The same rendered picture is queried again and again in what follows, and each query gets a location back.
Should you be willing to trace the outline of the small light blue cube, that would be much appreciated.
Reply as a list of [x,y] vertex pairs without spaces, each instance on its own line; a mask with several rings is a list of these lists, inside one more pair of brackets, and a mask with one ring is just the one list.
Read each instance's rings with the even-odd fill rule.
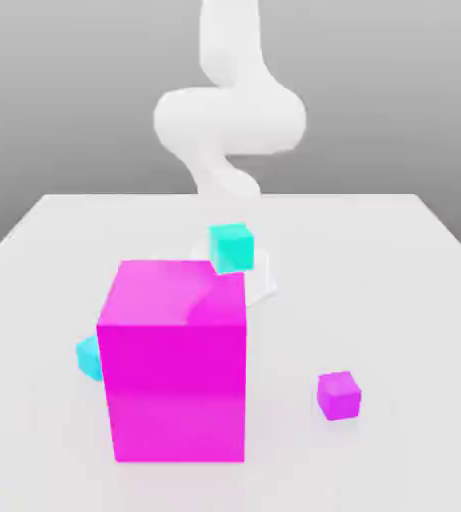
[[94,381],[100,382],[103,380],[99,344],[95,335],[82,340],[76,345],[76,356],[78,367],[84,375]]

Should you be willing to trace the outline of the large magenta box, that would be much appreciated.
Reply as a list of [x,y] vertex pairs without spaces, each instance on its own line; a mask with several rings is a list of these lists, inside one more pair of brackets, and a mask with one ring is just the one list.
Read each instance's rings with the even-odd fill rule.
[[244,460],[243,274],[207,260],[123,261],[97,338],[117,461]]

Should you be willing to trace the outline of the small turquoise cube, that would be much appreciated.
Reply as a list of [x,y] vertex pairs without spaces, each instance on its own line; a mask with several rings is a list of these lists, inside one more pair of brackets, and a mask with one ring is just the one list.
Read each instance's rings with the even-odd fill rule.
[[254,236],[245,223],[212,225],[209,234],[209,259],[220,274],[254,269]]

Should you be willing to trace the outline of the small purple cube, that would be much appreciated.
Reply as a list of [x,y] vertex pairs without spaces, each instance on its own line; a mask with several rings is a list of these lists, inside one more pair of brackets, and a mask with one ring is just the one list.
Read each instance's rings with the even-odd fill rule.
[[362,391],[349,371],[318,377],[317,403],[328,421],[356,418],[360,412]]

